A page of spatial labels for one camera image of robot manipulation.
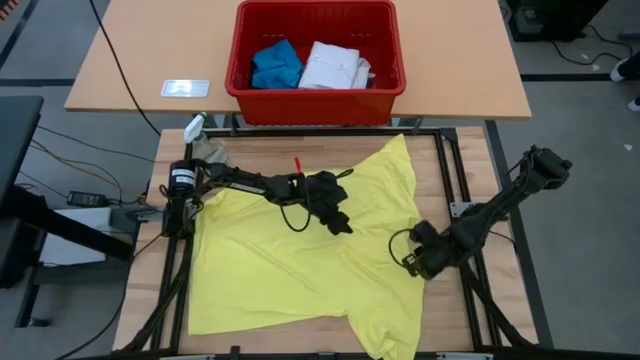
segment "red basket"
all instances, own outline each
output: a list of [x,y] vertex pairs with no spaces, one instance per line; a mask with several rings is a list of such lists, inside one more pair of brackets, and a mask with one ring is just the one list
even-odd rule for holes
[[[376,74],[365,90],[251,89],[255,53],[287,39],[306,63],[314,41],[357,49]],[[388,0],[248,0],[238,7],[227,92],[251,125],[383,125],[406,86]]]

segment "gray floor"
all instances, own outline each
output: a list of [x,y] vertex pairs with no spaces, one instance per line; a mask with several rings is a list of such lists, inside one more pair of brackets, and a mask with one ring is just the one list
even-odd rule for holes
[[[0,26],[0,46],[17,23],[21,9]],[[101,11],[106,1],[98,1]],[[640,3],[611,0],[593,24],[609,38],[638,24]],[[41,0],[0,78],[73,78],[84,59],[97,25],[84,0]],[[582,60],[601,51],[621,56],[625,50],[590,36],[561,44],[566,56]],[[599,69],[560,59],[548,43],[513,44],[521,73],[607,73],[615,60],[602,59]],[[575,166],[561,190],[543,193],[522,206],[523,219],[538,274],[544,306],[557,347],[640,353],[637,342],[640,310],[639,223],[633,217],[640,193],[640,115],[625,105],[640,94],[640,83],[527,83],[534,119],[501,122],[500,135],[510,163],[530,144],[548,146]],[[45,98],[41,124],[112,149],[153,157],[157,138],[137,114],[67,113],[69,88],[0,88],[0,95],[38,94]],[[189,118],[151,114],[160,128],[184,126]],[[430,125],[481,124],[474,121],[430,120]],[[145,188],[151,166],[137,160],[90,150],[39,130],[35,139],[63,157],[96,163],[132,192]],[[633,149],[628,151],[625,145]],[[22,170],[66,193],[84,190],[116,196],[92,177],[65,168],[29,151]],[[20,177],[19,181],[30,182]],[[41,188],[56,208],[64,200]],[[35,314],[52,317],[49,329],[14,329],[22,288],[0,291],[0,358],[49,359],[85,341],[110,319],[122,296],[126,275],[113,281],[74,286],[49,286],[38,299]],[[104,354],[113,341],[112,327],[80,355]]]

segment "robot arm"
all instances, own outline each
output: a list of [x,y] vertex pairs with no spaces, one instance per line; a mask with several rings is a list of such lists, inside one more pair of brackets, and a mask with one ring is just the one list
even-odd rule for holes
[[[201,170],[205,179],[196,175],[197,170]],[[185,230],[188,200],[199,204],[202,195],[224,187],[260,195],[280,207],[299,204],[307,209],[309,216],[316,216],[326,225],[333,235],[352,233],[349,217],[338,208],[338,204],[347,199],[347,193],[337,181],[351,172],[348,170],[338,176],[321,171],[307,177],[302,173],[268,177],[222,163],[209,164],[198,159],[177,161],[171,164],[169,187],[164,190],[168,204],[163,230],[168,236],[179,235]]]
[[530,195],[554,190],[569,177],[571,162],[549,149],[532,146],[520,161],[520,174],[513,186],[485,204],[470,207],[446,230],[438,233],[428,221],[416,224],[409,238],[419,246],[402,259],[411,276],[432,279],[448,266],[460,267],[485,244],[489,230]]

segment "wooden tabletop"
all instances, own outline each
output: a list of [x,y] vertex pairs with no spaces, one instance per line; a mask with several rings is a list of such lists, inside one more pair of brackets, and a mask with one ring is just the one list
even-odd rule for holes
[[[152,112],[239,112],[224,82],[241,0],[112,0],[103,22],[140,106]],[[528,119],[496,0],[393,0],[407,88],[395,116]],[[206,98],[165,98],[165,80],[203,79]],[[65,104],[135,111],[100,31]]]
[[[482,128],[458,128],[462,158],[474,201],[486,201],[498,192],[491,157]],[[350,167],[380,150],[390,136],[366,137],[278,137],[219,139],[229,151],[232,162],[247,171],[265,175],[291,171],[292,154],[309,169]],[[449,224],[440,168],[433,137],[409,136],[406,139],[416,174],[415,202],[423,218],[442,230]],[[151,177],[148,202],[163,206],[158,192],[166,184],[169,164],[182,159],[184,143],[181,130],[165,130],[160,139],[156,164]],[[452,181],[457,184],[453,157],[447,154]],[[456,188],[456,197],[460,194]],[[511,236],[506,224],[494,231]],[[159,223],[141,227],[137,248],[145,246],[160,232]],[[114,349],[131,341],[153,311],[158,299],[167,240],[159,239],[141,253],[131,267],[127,294],[120,316]],[[179,248],[176,269],[182,247]],[[490,235],[484,248],[487,274],[496,303],[511,322],[530,341],[536,341],[535,329],[513,245],[509,240]],[[484,311],[476,298],[483,339],[488,341]],[[419,351],[468,351],[471,337],[458,271],[447,269],[425,284],[422,335]],[[165,320],[163,346],[168,346],[171,319]],[[180,353],[228,353],[240,345],[243,353],[364,352],[346,318],[320,317],[290,324],[249,331],[207,336],[186,333],[187,316],[182,326]]]

